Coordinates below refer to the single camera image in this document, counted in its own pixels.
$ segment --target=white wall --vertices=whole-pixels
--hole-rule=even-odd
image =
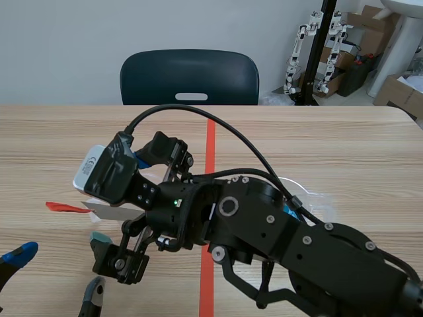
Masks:
[[[298,25],[321,2],[1,0],[0,104],[120,104],[125,59],[167,48],[244,53],[258,66],[261,91],[273,90],[283,85]],[[358,4],[338,0],[343,12]]]

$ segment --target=red object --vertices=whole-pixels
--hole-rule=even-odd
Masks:
[[[64,203],[53,203],[51,201],[46,202],[46,206],[51,211],[57,211],[60,213],[90,213],[90,209],[78,208]]]
[[[206,141],[206,174],[214,173],[215,138],[216,123],[214,121],[208,120]],[[212,255],[207,252],[207,249],[208,246],[203,246],[201,250],[199,317],[213,317],[214,315],[214,262]]]

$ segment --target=blue part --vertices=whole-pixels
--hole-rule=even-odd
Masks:
[[[112,239],[109,236],[98,231],[92,231],[92,233],[90,233],[90,242],[92,240],[98,240],[100,242],[111,243],[111,244],[113,243]]]
[[[138,161],[138,168],[140,169],[140,170],[143,170],[144,168],[149,168],[149,167],[151,167],[151,165],[149,165],[149,164],[147,164],[146,162],[144,162],[143,160],[141,160],[139,157],[137,157],[137,155],[135,154],[135,153],[133,153],[134,154],[134,157],[137,159],[137,161]]]
[[[287,213],[288,215],[291,215],[295,219],[299,220],[295,211],[292,211],[287,205],[284,206],[284,212]]]
[[[6,253],[1,258],[8,264],[22,269],[30,260],[32,260],[38,251],[38,243],[27,242],[21,246],[22,252],[14,255],[14,252]]]

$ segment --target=cardboard box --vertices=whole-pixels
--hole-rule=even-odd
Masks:
[[[345,76],[345,73],[343,74],[339,74],[338,76],[336,76],[335,78],[333,78],[328,84],[327,87],[329,89],[329,92],[327,94],[324,94],[323,92],[318,92],[317,91],[317,85],[320,83],[321,78],[323,77],[323,74],[317,74],[316,79],[315,79],[315,85],[314,85],[314,90],[313,90],[313,94],[315,94],[316,96],[319,96],[321,98],[329,98],[330,96],[334,95],[338,89],[339,86],[341,85],[341,82]],[[299,86],[302,87],[303,86],[303,81],[304,81],[304,73],[301,74],[300,80],[299,80]]]
[[[328,57],[330,55],[330,48],[323,48],[322,56],[320,57],[321,63],[327,63]],[[351,65],[353,64],[355,60],[354,55],[348,53],[348,52],[340,52],[340,57],[338,58],[338,62],[336,63],[335,67],[341,68],[344,70],[349,70]]]
[[[401,108],[414,120],[423,118],[423,94],[398,81],[400,76],[391,75],[386,78],[373,104]]]
[[[375,20],[373,17],[380,10],[380,8],[366,5],[360,15],[348,13],[347,23],[365,30],[362,42],[359,44],[362,49],[359,52],[360,55],[373,54],[377,56],[383,53],[395,31],[400,15],[394,13],[382,20]]]

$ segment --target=white sink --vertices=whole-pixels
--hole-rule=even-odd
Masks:
[[[410,18],[423,18],[423,0],[381,0],[389,10]]]
[[[392,46],[387,48],[378,67],[377,74],[367,91],[376,97],[386,77],[404,73],[416,53],[423,37],[423,0],[381,0],[387,11],[402,15],[397,25],[397,35]]]

